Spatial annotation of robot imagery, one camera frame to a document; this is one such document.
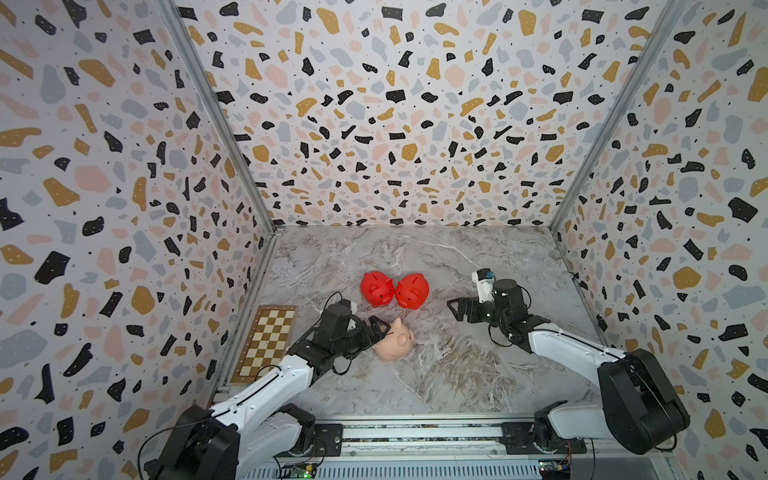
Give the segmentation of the pink piggy bank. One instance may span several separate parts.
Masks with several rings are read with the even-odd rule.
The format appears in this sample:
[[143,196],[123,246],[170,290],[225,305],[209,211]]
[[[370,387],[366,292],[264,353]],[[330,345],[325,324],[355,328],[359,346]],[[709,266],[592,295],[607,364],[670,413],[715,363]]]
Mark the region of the pink piggy bank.
[[413,343],[413,332],[401,318],[397,318],[390,324],[385,337],[373,346],[373,350],[381,361],[392,362],[408,355]]

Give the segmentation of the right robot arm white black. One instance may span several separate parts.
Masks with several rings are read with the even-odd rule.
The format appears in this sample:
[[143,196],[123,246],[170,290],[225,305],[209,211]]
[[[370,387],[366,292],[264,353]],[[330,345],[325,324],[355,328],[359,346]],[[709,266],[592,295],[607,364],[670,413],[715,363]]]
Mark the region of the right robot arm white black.
[[457,321],[484,324],[504,336],[504,346],[557,362],[598,390],[597,403],[559,401],[538,410],[530,431],[537,449],[556,452],[570,440],[608,439],[642,455],[662,450],[689,427],[688,411],[650,351],[608,347],[530,313],[527,290],[488,269],[475,272],[473,281],[476,296],[446,303]]

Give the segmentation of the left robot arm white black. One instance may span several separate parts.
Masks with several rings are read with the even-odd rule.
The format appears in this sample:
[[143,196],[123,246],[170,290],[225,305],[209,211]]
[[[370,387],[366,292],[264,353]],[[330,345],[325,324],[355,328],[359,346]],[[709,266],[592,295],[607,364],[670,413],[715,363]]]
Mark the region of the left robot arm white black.
[[294,404],[338,359],[354,360],[390,334],[390,323],[362,319],[347,299],[327,305],[275,366],[234,396],[209,408],[192,406],[176,424],[143,479],[240,479],[282,454],[306,462],[329,445],[315,432],[313,414]]

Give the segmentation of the wooden chessboard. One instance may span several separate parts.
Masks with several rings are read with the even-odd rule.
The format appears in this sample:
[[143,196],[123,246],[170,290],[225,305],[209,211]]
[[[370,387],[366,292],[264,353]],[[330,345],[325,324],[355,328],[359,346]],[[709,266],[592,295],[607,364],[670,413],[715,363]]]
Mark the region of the wooden chessboard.
[[261,305],[247,330],[230,382],[247,385],[256,381],[268,365],[277,365],[289,348],[297,307]]

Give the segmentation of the left circuit board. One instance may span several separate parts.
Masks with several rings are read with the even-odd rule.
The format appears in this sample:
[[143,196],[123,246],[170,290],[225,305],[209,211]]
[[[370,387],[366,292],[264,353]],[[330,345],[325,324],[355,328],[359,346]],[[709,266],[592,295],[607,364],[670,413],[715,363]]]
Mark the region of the left circuit board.
[[280,469],[280,479],[315,479],[318,473],[316,464],[285,464]]

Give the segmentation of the circuit board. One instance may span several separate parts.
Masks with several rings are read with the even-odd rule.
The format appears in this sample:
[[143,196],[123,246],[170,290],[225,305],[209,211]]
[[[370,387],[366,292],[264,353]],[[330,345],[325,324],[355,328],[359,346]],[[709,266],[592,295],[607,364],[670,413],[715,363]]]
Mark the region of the circuit board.
[[570,480],[571,467],[569,463],[555,460],[542,460],[538,462],[539,474],[542,480]]
[[280,469],[280,479],[315,479],[318,473],[316,464],[285,464]]

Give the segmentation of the right circuit board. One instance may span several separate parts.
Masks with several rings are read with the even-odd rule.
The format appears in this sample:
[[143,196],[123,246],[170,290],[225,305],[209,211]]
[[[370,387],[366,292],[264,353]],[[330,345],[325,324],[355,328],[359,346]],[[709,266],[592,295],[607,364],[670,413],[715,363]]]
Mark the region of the right circuit board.
[[569,463],[555,460],[542,460],[538,462],[539,474],[542,480],[570,480],[571,467]]

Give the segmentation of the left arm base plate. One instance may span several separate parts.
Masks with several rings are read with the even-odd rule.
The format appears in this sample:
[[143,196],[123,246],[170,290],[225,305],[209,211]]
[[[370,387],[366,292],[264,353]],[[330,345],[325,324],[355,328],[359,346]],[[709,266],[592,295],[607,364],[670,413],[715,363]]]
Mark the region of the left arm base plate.
[[302,426],[296,444],[287,451],[293,457],[339,457],[342,450],[342,423]]

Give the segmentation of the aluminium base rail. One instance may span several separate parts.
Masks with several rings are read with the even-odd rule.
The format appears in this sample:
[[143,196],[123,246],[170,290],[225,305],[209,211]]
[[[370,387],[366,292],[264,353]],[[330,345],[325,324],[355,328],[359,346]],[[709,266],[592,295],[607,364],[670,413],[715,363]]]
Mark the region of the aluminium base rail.
[[424,414],[331,416],[320,423],[342,423],[339,457],[279,457],[261,465],[250,479],[280,479],[285,464],[318,466],[315,479],[541,479],[538,462],[569,463],[571,479],[681,479],[669,452],[635,455],[613,440],[583,440],[586,454],[509,455],[499,442],[501,424],[533,421],[511,414]]

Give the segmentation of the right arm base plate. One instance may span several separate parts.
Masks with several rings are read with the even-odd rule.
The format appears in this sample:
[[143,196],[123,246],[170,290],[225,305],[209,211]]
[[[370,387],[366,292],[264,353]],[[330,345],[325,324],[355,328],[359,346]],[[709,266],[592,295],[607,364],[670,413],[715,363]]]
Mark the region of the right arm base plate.
[[509,455],[586,454],[583,440],[558,437],[544,421],[517,421],[501,424],[499,442]]

